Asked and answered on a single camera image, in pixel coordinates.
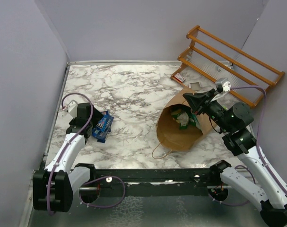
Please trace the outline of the blue salt vinegar chips bag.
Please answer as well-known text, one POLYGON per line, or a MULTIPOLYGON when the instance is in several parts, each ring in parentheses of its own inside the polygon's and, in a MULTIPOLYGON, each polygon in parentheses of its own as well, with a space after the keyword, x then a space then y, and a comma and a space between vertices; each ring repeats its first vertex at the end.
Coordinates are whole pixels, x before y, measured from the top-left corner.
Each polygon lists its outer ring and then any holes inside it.
POLYGON ((98 142, 105 143, 107 135, 111 132, 111 125, 114 118, 110 115, 109 110, 101 113, 103 117, 92 130, 92 136, 97 139, 98 142))

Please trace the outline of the yellow green candy packet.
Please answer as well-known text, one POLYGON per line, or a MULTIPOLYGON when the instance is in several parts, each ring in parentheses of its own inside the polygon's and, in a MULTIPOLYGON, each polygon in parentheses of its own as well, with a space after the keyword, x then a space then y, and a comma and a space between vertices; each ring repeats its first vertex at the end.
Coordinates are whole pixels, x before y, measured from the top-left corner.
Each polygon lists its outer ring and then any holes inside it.
POLYGON ((186 129, 188 127, 190 118, 184 105, 171 107, 170 114, 173 120, 179 124, 180 130, 186 129))

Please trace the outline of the brown paper bag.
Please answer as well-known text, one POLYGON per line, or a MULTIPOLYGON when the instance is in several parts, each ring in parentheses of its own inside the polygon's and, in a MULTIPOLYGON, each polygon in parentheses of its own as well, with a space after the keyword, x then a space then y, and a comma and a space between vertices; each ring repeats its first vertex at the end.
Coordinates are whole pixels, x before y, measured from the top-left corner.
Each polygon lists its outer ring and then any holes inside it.
POLYGON ((181 110, 181 113, 191 114, 191 108, 188 102, 183 97, 183 94, 193 94, 194 91, 190 88, 184 88, 179 91, 163 108, 160 117, 156 123, 158 147, 161 145, 169 149, 168 153, 161 157, 154 156, 154 159, 163 159, 172 152, 189 151, 194 145, 200 142, 207 136, 216 124, 209 120, 206 114, 197 116, 198 123, 193 125, 188 123, 186 127, 182 127, 181 123, 173 118, 173 113, 181 110))

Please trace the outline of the blue M&Ms candy packet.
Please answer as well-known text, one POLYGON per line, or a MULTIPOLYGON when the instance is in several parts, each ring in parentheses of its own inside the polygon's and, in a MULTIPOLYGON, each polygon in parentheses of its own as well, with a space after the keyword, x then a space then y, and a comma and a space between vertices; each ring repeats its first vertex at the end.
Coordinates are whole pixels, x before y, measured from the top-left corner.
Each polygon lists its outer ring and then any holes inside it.
POLYGON ((99 131, 102 131, 104 132, 106 130, 106 125, 107 125, 107 117, 103 117, 96 125, 96 128, 99 130, 99 131))

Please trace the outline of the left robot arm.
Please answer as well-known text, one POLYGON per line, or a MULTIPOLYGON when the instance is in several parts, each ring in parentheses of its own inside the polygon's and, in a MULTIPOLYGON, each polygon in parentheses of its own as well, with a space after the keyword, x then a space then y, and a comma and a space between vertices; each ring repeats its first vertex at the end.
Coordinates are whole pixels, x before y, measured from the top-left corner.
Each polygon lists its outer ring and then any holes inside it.
POLYGON ((96 174, 85 164, 72 167, 78 153, 92 135, 93 128, 103 115, 90 103, 71 101, 68 113, 72 116, 65 140, 55 158, 43 170, 33 175, 33 207, 50 213, 67 212, 73 197, 84 184, 90 187, 96 182, 96 174))

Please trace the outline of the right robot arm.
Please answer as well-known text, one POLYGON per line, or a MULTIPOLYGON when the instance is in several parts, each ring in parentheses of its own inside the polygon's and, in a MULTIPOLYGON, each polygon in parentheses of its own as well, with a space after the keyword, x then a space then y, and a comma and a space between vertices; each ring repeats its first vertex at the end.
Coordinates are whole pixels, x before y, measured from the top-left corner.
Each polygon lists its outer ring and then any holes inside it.
POLYGON ((222 160, 211 168, 210 181, 215 185, 228 184, 244 196, 260 212, 269 227, 287 225, 287 184, 265 157, 257 139, 247 130, 253 122, 250 107, 242 102, 228 110, 214 97, 212 89, 204 93, 184 93, 183 97, 196 115, 206 114, 224 133, 223 142, 232 154, 251 171, 257 179, 254 184, 226 161, 222 160))

